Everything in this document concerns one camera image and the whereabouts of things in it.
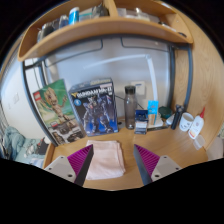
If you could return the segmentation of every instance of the folded towel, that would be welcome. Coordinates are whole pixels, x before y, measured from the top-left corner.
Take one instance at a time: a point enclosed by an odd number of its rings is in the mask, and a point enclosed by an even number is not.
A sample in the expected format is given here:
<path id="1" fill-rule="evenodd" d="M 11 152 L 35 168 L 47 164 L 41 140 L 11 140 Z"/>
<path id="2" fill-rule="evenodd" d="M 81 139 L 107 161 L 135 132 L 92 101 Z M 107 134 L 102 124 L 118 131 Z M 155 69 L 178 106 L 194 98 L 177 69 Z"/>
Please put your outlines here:
<path id="1" fill-rule="evenodd" d="M 117 141 L 87 141 L 93 144 L 93 158 L 86 175 L 87 180 L 99 180 L 121 177 L 124 172 L 124 160 L 120 143 Z"/>

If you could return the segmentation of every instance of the clear bottle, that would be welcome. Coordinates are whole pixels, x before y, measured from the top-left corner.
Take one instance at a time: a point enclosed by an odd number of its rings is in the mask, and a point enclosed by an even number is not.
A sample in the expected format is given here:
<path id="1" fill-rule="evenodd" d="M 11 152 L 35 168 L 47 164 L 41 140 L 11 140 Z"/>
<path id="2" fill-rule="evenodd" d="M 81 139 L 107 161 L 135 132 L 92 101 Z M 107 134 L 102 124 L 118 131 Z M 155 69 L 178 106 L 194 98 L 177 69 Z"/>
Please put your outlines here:
<path id="1" fill-rule="evenodd" d="M 135 110 L 138 105 L 135 90 L 135 86 L 125 86 L 124 111 L 127 129 L 135 128 Z"/>

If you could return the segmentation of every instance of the cable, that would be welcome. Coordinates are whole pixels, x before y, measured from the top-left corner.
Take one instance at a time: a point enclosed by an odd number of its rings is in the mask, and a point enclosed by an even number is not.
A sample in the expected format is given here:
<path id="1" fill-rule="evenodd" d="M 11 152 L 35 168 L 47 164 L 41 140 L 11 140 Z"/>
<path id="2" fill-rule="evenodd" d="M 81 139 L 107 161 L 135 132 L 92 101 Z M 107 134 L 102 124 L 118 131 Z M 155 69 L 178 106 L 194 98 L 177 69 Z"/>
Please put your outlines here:
<path id="1" fill-rule="evenodd" d="M 116 95 L 115 95 L 116 96 Z M 119 98 L 119 99 L 122 99 L 122 100 L 124 100 L 124 98 L 121 98 L 121 97 L 119 97 L 119 96 L 116 96 L 117 98 Z M 138 104 L 138 103 L 137 103 Z M 144 110 L 144 108 L 141 106 L 141 105 L 139 105 L 138 104 L 138 106 L 140 106 L 143 110 Z"/>

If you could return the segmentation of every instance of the desk surface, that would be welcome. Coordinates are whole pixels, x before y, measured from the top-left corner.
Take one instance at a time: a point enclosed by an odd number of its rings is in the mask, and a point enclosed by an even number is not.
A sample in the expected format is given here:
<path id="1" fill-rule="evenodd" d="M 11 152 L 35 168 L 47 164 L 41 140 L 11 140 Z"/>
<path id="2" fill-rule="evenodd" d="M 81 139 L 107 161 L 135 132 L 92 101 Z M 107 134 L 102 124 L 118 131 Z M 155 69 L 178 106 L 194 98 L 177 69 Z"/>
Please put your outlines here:
<path id="1" fill-rule="evenodd" d="M 125 174 L 119 178 L 106 180 L 86 180 L 83 187 L 100 190 L 125 190 L 143 187 L 142 179 L 135 161 L 133 150 L 134 144 L 140 145 L 155 154 L 168 155 L 180 167 L 185 168 L 190 165 L 208 161 L 204 148 L 196 150 L 193 140 L 187 132 L 182 132 L 179 127 L 175 130 L 171 128 L 148 131 L 146 135 L 134 134 L 134 130 L 121 128 L 118 133 L 85 137 L 70 144 L 64 144 L 56 148 L 48 147 L 44 167 L 50 164 L 58 156 L 69 156 L 72 153 L 84 148 L 88 140 L 120 142 L 124 158 Z"/>

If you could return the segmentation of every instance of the white cup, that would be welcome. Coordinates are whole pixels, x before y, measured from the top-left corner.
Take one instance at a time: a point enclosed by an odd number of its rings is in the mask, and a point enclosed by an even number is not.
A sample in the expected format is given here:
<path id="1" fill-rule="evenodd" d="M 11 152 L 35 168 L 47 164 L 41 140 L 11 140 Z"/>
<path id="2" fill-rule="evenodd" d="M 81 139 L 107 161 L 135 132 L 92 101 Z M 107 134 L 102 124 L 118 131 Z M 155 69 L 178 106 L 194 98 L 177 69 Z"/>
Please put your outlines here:
<path id="1" fill-rule="evenodd" d="M 179 128 L 181 131 L 188 131 L 194 121 L 194 117 L 189 113 L 183 113 L 180 119 Z"/>

